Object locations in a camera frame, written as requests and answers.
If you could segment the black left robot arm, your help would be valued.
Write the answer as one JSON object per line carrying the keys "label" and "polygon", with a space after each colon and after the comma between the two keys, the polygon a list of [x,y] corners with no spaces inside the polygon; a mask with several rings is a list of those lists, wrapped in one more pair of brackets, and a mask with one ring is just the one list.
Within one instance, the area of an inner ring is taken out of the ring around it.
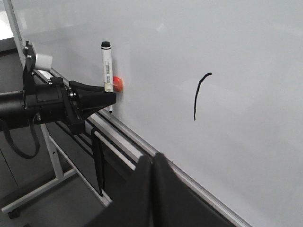
{"label": "black left robot arm", "polygon": [[38,54],[30,42],[23,49],[26,63],[22,75],[23,89],[0,95],[0,118],[9,129],[34,124],[61,121],[73,135],[85,131],[85,120],[99,110],[116,103],[116,93],[104,87],[51,77],[48,82],[37,84],[34,70],[50,71],[52,57]]}

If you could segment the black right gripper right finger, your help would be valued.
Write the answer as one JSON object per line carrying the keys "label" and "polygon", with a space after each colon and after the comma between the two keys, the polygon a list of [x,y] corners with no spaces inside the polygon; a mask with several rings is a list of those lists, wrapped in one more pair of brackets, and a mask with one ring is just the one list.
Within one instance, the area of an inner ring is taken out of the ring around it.
{"label": "black right gripper right finger", "polygon": [[162,153],[152,158],[151,202],[155,227],[232,227],[175,174]]}

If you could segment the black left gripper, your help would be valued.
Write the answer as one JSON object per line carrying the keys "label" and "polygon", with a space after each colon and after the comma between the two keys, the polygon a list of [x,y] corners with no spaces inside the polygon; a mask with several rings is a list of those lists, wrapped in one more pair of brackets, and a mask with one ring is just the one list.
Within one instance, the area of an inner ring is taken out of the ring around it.
{"label": "black left gripper", "polygon": [[[31,43],[26,41],[25,46],[29,45]],[[23,92],[26,108],[39,113],[41,123],[61,121],[68,126],[71,134],[81,134],[84,132],[83,118],[116,103],[116,93],[106,92],[104,87],[69,81],[69,88],[62,78],[57,77],[37,84],[33,77],[34,70],[24,67]]]}

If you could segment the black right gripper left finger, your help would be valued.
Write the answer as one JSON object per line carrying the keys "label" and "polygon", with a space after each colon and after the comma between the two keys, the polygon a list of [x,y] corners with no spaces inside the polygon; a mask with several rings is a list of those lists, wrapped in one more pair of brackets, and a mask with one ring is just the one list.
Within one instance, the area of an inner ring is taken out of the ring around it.
{"label": "black right gripper left finger", "polygon": [[151,215],[151,161],[141,156],[121,193],[87,227],[148,227]]}

